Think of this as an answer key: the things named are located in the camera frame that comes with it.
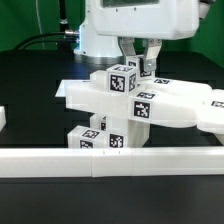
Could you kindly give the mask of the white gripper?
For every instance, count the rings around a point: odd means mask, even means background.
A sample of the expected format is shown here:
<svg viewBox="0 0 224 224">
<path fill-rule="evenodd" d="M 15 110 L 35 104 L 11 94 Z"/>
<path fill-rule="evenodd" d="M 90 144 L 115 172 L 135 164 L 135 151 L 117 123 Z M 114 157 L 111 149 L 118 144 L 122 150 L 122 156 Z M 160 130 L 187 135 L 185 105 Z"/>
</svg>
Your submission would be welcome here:
<svg viewBox="0 0 224 224">
<path fill-rule="evenodd" d="M 96 32 L 119 37 L 118 45 L 125 57 L 136 54 L 134 38 L 145 38 L 146 72 L 156 70 L 162 40 L 192 37 L 199 27 L 198 0 L 159 0 L 154 4 L 114 7 L 104 7 L 102 0 L 90 0 L 89 5 Z"/>
</svg>

